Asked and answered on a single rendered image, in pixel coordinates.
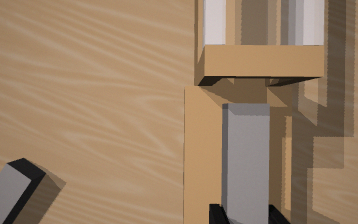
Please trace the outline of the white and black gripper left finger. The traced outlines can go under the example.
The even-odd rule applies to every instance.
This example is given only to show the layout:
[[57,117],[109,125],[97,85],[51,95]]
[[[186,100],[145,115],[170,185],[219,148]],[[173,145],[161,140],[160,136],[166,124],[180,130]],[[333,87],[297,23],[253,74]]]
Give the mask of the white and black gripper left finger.
[[230,224],[223,207],[209,204],[209,224]]

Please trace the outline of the grey square stick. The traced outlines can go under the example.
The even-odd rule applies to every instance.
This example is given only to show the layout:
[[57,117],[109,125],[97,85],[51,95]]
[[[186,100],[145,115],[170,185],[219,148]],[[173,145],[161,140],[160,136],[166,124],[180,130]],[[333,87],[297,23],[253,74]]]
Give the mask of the grey square stick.
[[12,224],[46,172],[21,158],[0,172],[0,224]]
[[270,104],[222,104],[221,207],[230,224],[268,224]]

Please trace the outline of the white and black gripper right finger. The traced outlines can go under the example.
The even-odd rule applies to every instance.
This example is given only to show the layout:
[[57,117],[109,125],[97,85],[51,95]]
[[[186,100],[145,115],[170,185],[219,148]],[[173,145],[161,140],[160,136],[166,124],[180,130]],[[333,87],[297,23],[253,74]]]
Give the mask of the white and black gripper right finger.
[[268,224],[291,224],[274,205],[269,205]]

